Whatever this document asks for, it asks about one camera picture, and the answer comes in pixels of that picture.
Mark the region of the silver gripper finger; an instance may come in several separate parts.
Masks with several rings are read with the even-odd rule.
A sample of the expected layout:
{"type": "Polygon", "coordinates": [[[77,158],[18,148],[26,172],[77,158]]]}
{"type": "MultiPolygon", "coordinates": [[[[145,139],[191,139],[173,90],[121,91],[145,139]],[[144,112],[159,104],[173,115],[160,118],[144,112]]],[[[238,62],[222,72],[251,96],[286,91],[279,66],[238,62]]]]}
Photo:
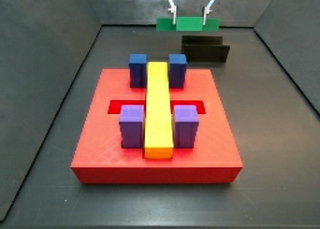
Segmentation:
{"type": "Polygon", "coordinates": [[[173,3],[173,0],[167,0],[168,2],[168,12],[172,14],[172,24],[175,25],[176,24],[176,5],[173,3]]]}
{"type": "Polygon", "coordinates": [[[211,6],[212,6],[214,2],[215,2],[215,0],[208,0],[206,6],[203,7],[203,10],[202,10],[202,25],[206,25],[207,15],[211,12],[211,6]]]}

